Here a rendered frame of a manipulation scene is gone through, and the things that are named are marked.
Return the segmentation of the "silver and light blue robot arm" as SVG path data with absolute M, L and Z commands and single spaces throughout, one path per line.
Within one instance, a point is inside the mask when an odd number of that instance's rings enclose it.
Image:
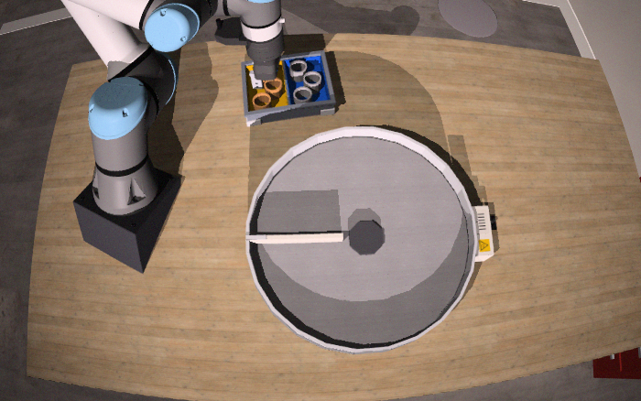
M 147 133 L 179 80 L 177 65 L 165 52 L 184 46 L 212 16 L 240 16 L 246 27 L 270 27 L 281 17 L 281 2 L 61 2 L 108 68 L 109 82 L 89 102 L 95 203 L 115 216 L 136 214 L 158 195 L 158 174 L 148 155 Z M 149 43 L 140 42 L 130 26 L 145 31 Z

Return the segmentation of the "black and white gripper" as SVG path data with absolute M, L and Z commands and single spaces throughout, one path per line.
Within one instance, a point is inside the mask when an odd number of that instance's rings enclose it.
M 263 81 L 273 81 L 277 78 L 281 54 L 285 47 L 282 27 L 285 20 L 280 17 L 270 27 L 254 29 L 246 27 L 240 17 L 216 19 L 216 42 L 226 46 L 245 46 L 248 57 L 253 60 L 254 70 L 250 70 L 249 73 L 253 89 L 263 89 Z

